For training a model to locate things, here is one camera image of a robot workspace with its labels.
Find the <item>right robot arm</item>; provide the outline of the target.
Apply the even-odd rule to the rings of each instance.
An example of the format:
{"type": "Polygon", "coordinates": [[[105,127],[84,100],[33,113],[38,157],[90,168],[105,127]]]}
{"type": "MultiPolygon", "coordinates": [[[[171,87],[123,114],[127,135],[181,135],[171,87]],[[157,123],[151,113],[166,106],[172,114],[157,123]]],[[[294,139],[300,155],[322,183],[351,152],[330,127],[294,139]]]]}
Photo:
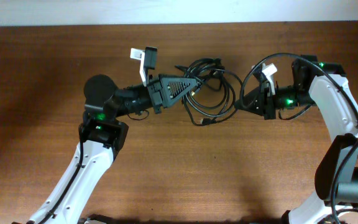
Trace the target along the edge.
{"type": "Polygon", "coordinates": [[[280,118],[284,109],[297,106],[318,107],[331,146],[316,170],[313,193],[287,210],[280,223],[339,223],[341,215],[358,213],[358,104],[340,64],[320,62],[314,55],[291,57],[292,85],[274,84],[277,68],[262,59],[247,74],[259,86],[248,94],[241,90],[235,107],[265,119],[280,118]]]}

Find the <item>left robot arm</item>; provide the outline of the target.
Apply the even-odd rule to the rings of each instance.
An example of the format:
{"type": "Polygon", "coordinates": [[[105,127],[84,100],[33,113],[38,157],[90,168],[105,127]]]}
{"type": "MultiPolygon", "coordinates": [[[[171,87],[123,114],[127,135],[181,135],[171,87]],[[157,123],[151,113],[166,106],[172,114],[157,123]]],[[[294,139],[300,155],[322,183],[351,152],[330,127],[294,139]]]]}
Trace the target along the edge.
{"type": "Polygon", "coordinates": [[[84,87],[85,111],[75,153],[28,223],[77,223],[97,183],[124,146],[129,127],[118,118],[149,108],[160,113],[197,85],[194,78],[159,75],[144,84],[119,88],[106,75],[91,77],[84,87]]]}

